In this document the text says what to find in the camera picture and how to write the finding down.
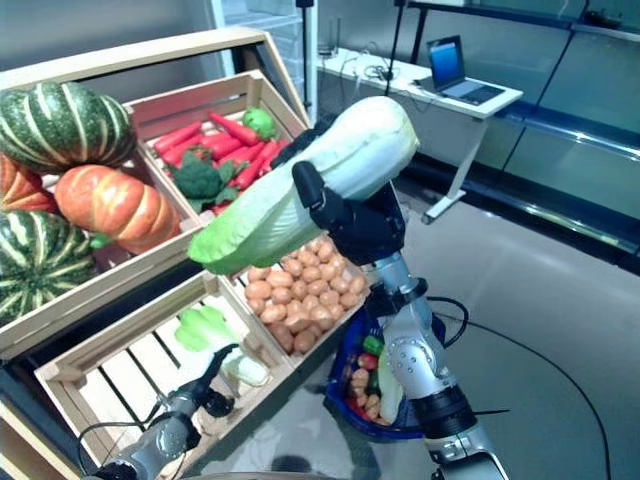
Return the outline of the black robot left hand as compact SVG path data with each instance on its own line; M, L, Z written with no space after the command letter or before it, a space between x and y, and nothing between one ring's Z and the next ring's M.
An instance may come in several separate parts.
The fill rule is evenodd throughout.
M169 396L169 410L187 417L192 417L199 408L214 418L229 415L234 409L235 400L215 391L211 382L219 373L223 361L237 347L237 343L231 343L216 351L199 378L183 384Z

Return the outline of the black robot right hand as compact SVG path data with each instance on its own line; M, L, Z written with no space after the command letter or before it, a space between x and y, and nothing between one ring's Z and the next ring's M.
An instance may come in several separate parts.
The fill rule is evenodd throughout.
M326 231L341 254L357 265L381 262L404 245L405 220L391 182L377 181L371 193L353 199L330 187L311 162L293 161L325 132L324 126L303 132L272 166L279 173L286 166L292 168L294 198L300 201L303 216Z

